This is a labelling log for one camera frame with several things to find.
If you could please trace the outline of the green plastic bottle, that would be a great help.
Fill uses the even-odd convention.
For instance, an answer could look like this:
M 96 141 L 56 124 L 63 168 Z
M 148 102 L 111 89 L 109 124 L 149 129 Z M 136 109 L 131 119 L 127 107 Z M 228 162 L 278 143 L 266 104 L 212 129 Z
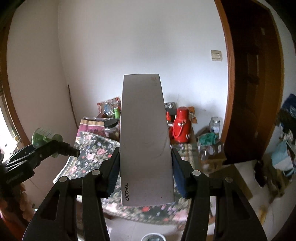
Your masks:
M 62 142 L 63 137 L 60 134 L 46 128 L 37 128 L 32 135 L 32 145 L 35 149 L 45 145 L 52 140 Z

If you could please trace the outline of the grey TFOOD box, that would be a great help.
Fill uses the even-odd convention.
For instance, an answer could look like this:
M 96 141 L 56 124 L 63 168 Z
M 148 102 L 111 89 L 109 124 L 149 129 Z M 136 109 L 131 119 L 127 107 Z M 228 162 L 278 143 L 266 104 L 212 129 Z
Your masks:
M 158 74 L 123 77 L 120 181 L 123 206 L 174 201 L 169 129 Z

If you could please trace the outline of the white trash bowl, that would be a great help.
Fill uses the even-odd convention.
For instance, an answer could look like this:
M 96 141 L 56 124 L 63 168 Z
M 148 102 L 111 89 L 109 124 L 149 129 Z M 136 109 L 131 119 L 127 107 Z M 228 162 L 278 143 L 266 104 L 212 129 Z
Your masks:
M 160 233 L 148 233 L 142 237 L 141 241 L 166 241 L 166 238 Z

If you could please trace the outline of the floral green tablecloth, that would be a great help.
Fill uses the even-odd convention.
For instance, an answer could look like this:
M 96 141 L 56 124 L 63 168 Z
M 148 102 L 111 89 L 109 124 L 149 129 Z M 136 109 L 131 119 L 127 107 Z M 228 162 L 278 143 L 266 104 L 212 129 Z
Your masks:
M 69 179 L 84 177 L 88 172 L 99 169 L 103 161 L 110 159 L 119 142 L 95 133 L 81 132 L 75 147 L 80 150 L 79 158 L 69 157 L 54 182 L 62 176 Z M 175 202 L 157 206 L 125 207 L 121 205 L 120 178 L 114 192 L 107 199 L 102 198 L 104 213 L 126 220 L 153 225 L 182 225 L 186 222 L 191 201 L 182 197 L 174 185 Z

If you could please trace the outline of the blue clothes pile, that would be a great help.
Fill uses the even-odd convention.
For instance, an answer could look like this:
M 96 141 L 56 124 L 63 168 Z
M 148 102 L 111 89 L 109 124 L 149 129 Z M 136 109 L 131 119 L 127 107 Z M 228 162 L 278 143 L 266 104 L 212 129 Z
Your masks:
M 295 174 L 295 95 L 284 101 L 276 116 L 276 125 L 281 127 L 280 142 L 271 155 L 272 165 L 285 177 Z

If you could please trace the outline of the pink folded cloth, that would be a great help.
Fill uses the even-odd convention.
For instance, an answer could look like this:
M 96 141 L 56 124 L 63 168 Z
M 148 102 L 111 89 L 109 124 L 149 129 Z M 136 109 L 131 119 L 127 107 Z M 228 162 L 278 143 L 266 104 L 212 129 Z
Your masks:
M 99 136 L 106 137 L 104 122 L 108 118 L 88 118 L 84 117 L 79 124 L 76 138 L 80 137 L 81 132 L 94 133 Z

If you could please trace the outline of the clear glass jar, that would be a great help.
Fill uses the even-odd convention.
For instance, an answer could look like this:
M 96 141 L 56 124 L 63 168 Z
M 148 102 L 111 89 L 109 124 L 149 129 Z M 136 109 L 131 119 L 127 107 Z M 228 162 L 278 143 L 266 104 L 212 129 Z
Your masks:
M 216 116 L 211 117 L 209 123 L 209 130 L 210 132 L 218 135 L 220 133 L 220 119 Z

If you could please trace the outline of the black lid glass jar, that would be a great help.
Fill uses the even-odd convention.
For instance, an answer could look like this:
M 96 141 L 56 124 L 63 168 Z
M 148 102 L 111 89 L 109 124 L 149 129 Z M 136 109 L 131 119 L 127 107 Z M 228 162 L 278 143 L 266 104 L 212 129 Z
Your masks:
M 104 122 L 104 132 L 105 135 L 115 141 L 119 141 L 120 126 L 118 124 L 118 119 L 111 118 Z

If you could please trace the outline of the patterned snack bag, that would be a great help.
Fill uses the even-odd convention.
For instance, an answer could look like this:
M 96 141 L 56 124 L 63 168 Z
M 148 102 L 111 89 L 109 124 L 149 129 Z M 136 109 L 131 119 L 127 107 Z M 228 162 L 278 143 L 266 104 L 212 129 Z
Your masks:
M 115 97 L 105 101 L 101 101 L 97 104 L 99 114 L 105 114 L 106 116 L 112 116 L 114 114 L 114 109 L 118 108 L 121 110 L 121 99 L 120 97 Z

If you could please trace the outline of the red thermos flask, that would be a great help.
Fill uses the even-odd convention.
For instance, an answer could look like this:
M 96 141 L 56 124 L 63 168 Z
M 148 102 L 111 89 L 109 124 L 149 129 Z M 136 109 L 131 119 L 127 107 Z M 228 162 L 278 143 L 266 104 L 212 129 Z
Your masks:
M 183 106 L 177 108 L 177 114 L 172 126 L 173 139 L 178 143 L 189 143 L 191 128 L 192 124 L 189 119 L 189 109 Z

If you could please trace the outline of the small green bottle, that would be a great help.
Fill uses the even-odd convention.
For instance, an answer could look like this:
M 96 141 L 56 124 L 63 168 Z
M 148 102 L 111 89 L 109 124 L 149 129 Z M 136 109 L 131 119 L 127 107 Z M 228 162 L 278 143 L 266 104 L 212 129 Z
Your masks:
M 113 109 L 114 112 L 114 118 L 119 120 L 120 119 L 120 109 L 118 107 Z

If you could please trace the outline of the dark wooden door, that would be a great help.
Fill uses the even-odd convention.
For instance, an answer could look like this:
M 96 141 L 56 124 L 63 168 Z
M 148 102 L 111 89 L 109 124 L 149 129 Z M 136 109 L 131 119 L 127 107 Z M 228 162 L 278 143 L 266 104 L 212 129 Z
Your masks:
M 228 56 L 224 164 L 261 160 L 283 92 L 282 45 L 274 18 L 258 1 L 216 1 Z

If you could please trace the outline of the wall light switch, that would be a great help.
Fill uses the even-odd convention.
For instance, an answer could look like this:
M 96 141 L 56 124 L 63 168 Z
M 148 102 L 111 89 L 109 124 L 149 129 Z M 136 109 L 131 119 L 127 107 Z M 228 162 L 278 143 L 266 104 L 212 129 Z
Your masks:
M 211 50 L 211 60 L 212 61 L 222 61 L 222 52 L 219 50 Z

